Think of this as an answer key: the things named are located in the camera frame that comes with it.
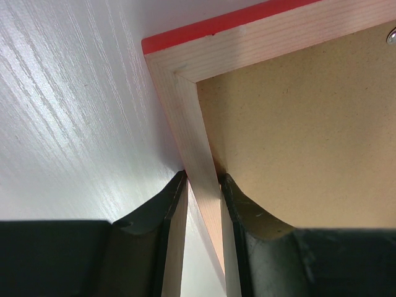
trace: wooden frame edge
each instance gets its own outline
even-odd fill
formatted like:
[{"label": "wooden frame edge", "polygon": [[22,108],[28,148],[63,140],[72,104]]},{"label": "wooden frame edge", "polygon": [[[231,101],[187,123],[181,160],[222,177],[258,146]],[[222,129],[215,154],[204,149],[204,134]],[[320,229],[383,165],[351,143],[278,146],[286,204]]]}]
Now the wooden frame edge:
[{"label": "wooden frame edge", "polygon": [[[295,5],[289,10],[284,10],[285,0],[266,2],[275,12],[270,15],[268,4],[263,3],[255,7],[263,10],[255,17],[265,18],[243,19],[237,27],[219,26],[214,35],[207,34],[208,25],[215,23],[212,19],[142,41],[146,50],[150,43],[156,44],[145,52],[145,59],[223,271],[221,194],[196,83],[396,19],[394,0],[290,2]],[[231,13],[216,22],[249,11],[251,8]],[[176,36],[192,28],[201,31]],[[164,36],[173,35],[171,42],[158,46]]]}]

